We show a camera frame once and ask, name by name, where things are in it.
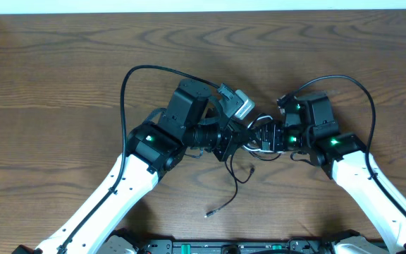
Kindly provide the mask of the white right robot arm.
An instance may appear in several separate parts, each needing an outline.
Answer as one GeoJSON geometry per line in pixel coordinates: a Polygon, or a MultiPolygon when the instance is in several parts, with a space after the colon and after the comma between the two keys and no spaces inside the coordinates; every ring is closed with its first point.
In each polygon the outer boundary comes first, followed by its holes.
{"type": "Polygon", "coordinates": [[[354,133],[341,133],[324,93],[282,97],[283,120],[260,115],[249,127],[257,152],[308,155],[360,206],[381,235],[389,253],[406,253],[406,198],[379,169],[354,133]]]}

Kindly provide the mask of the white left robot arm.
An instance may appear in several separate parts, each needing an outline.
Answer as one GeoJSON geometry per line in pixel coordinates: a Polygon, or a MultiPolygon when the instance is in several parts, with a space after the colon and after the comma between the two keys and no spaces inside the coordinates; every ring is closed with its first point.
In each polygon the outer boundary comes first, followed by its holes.
{"type": "Polygon", "coordinates": [[[179,82],[166,108],[154,110],[123,140],[123,152],[100,186],[78,211],[36,248],[15,253],[96,253],[128,211],[185,156],[189,148],[226,161],[248,141],[240,121],[254,108],[241,90],[210,87],[193,79],[179,82]]]}

